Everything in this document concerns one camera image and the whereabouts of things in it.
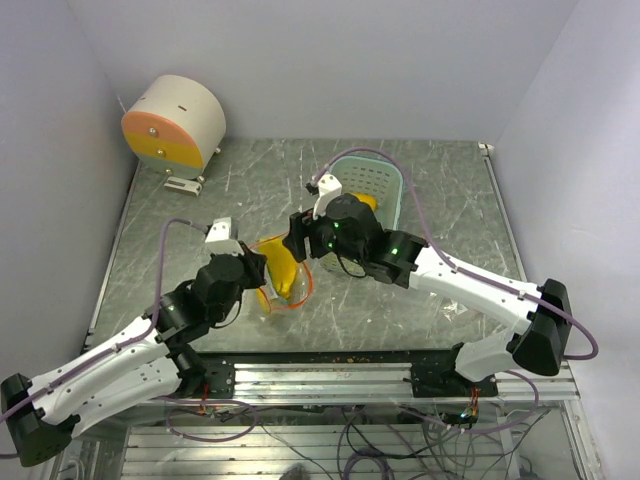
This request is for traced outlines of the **yellow toy banana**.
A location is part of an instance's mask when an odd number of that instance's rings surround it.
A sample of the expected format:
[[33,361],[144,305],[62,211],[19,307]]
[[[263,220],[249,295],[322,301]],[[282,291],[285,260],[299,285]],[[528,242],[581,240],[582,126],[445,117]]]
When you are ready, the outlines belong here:
[[284,247],[282,236],[260,240],[256,251],[267,257],[266,285],[256,292],[265,313],[272,313],[294,304],[298,264]]

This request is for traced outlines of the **clear zip bag orange zipper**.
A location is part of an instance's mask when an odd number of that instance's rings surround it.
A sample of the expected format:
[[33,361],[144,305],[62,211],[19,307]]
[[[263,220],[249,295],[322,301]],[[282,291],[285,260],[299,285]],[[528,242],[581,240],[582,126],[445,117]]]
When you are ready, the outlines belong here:
[[313,292],[314,281],[306,262],[297,262],[284,246],[285,234],[263,238],[251,249],[266,257],[266,284],[256,291],[265,314],[279,314],[301,308]]

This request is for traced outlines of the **light blue plastic basket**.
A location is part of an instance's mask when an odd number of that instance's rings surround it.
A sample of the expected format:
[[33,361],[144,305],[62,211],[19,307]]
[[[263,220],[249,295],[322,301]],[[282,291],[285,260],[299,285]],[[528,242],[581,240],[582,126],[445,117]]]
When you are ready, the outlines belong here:
[[397,232],[404,180],[393,164],[349,153],[317,179],[319,196],[309,225],[310,254],[330,257],[353,278],[371,276],[392,284],[403,269]]

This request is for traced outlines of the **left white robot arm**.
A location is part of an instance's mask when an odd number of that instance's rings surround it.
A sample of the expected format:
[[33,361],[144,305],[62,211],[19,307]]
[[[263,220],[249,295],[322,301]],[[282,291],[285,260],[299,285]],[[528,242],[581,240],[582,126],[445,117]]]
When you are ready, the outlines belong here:
[[1,420],[24,467],[48,461],[72,439],[140,402],[211,390],[219,371],[191,342],[221,324],[242,295],[265,283],[266,257],[244,248],[214,254],[192,280],[163,295],[126,328],[75,360],[1,383]]

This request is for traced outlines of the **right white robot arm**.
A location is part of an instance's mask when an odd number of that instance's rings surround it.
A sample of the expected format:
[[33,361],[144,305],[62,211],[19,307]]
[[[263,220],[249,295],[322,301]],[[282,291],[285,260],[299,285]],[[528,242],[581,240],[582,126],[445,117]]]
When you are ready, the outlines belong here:
[[556,280],[538,286],[444,261],[427,240],[383,228],[373,210],[351,194],[330,200],[322,214],[308,209],[290,215],[283,244],[298,262],[334,254],[380,283],[445,296],[503,325],[496,334],[431,351],[414,364],[407,381],[416,398],[468,396],[475,388],[494,396],[490,382],[500,372],[521,368],[554,377],[560,371],[570,304],[566,287]]

